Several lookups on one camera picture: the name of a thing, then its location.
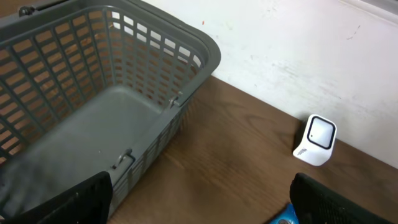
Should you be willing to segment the grey plastic shopping basket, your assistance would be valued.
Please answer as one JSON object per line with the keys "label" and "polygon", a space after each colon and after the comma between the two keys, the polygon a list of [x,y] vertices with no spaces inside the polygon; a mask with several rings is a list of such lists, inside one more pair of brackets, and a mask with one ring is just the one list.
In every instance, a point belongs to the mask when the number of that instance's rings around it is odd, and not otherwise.
{"label": "grey plastic shopping basket", "polygon": [[107,172],[110,217],[221,61],[144,1],[41,1],[1,18],[1,221]]}

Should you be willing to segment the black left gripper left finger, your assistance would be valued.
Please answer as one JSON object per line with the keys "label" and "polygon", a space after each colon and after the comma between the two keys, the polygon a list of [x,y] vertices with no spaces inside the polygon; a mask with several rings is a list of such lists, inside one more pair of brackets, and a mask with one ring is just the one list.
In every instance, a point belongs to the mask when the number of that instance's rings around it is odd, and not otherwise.
{"label": "black left gripper left finger", "polygon": [[12,218],[4,224],[99,223],[108,221],[113,197],[110,174],[99,172],[49,201]]}

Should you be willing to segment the blue Oreo cookie pack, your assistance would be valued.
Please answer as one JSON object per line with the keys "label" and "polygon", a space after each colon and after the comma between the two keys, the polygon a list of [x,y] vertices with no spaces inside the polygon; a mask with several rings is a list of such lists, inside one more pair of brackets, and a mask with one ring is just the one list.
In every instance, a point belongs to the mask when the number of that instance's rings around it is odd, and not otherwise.
{"label": "blue Oreo cookie pack", "polygon": [[272,218],[269,224],[299,224],[294,206],[291,203],[288,203],[286,208]]}

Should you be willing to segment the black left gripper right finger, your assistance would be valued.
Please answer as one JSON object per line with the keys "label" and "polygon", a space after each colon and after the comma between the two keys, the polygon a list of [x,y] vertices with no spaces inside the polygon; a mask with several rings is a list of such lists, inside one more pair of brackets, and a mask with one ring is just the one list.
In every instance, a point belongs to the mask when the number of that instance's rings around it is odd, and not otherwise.
{"label": "black left gripper right finger", "polygon": [[307,174],[295,175],[289,191],[299,223],[394,223],[395,198],[375,189],[337,182],[322,184]]}

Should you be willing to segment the white barcode scanner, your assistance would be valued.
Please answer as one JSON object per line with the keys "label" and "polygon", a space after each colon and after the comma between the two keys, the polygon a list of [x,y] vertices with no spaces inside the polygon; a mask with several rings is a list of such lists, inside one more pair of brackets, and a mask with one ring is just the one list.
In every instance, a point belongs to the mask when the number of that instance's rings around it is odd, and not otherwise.
{"label": "white barcode scanner", "polygon": [[336,124],[318,114],[311,114],[295,134],[292,154],[312,166],[321,166],[333,153]]}

